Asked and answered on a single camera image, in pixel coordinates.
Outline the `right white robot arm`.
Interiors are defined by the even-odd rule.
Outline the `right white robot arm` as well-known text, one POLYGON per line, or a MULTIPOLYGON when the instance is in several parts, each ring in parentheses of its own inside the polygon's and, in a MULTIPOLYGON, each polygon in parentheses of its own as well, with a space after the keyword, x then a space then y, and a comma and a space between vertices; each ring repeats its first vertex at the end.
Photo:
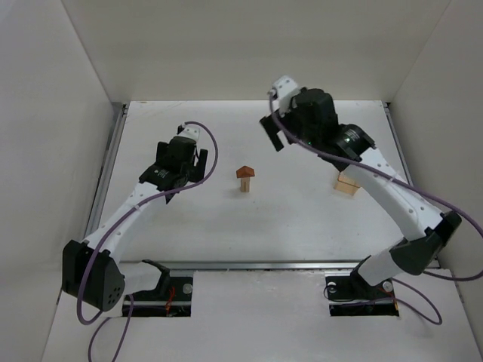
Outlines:
POLYGON ((377 288, 403 272, 422 274, 460 226, 460 216, 442 212, 408 189, 366 132, 338 121, 330 94, 316 88, 277 87, 276 98, 288 132, 356 181, 402 233, 398 243, 368 256, 351 271, 349 281, 357 297, 375 299, 377 288))

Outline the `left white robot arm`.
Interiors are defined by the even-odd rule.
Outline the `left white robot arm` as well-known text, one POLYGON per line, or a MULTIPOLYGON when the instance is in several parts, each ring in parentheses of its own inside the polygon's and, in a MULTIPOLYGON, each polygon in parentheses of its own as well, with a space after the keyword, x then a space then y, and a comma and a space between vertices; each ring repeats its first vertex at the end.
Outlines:
POLYGON ((62 290, 76 299, 82 324, 89 322, 82 315, 84 304, 104 313, 125 296, 163 296, 167 292, 169 268, 148 259, 123 268, 121 260, 136 234, 160 209, 214 173, 206 168, 208 150, 198 147, 201 133, 214 137, 205 124, 188 121, 177 128, 169 142, 158 143, 155 162, 142 172, 117 211, 82 241, 71 240, 63 248, 62 290))

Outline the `dark orange triangular block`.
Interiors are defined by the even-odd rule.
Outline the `dark orange triangular block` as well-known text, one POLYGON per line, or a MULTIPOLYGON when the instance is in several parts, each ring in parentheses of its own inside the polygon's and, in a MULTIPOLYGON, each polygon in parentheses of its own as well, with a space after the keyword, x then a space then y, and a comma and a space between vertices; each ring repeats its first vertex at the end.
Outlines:
POLYGON ((242 166, 236 171, 238 179, 255 177, 255 171, 252 167, 242 166))

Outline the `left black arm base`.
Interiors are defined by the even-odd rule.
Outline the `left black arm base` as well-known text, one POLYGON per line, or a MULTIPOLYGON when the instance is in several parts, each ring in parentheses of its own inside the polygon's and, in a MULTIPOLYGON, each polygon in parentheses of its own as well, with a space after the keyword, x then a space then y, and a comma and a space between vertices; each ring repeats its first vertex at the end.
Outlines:
POLYGON ((152 290, 139 290, 133 294, 133 318, 188 318, 192 314, 193 276, 187 273, 172 274, 159 262, 145 259, 142 263, 161 272, 152 290))

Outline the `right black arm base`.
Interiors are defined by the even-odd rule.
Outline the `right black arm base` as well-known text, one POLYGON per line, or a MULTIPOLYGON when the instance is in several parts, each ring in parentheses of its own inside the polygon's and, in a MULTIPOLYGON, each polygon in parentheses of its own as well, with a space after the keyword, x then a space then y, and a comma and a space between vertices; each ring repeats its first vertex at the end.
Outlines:
POLYGON ((399 316, 392 279, 370 286, 352 272, 328 271, 323 293, 331 317, 399 316))

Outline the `wooden box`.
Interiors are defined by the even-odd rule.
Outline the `wooden box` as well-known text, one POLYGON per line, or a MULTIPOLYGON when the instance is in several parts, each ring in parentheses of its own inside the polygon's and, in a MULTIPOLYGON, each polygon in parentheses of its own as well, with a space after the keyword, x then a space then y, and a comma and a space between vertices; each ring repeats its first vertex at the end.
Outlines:
POLYGON ((339 172, 334 184, 334 190, 348 196, 354 196, 361 186, 353 179, 347 177, 344 173, 339 172))

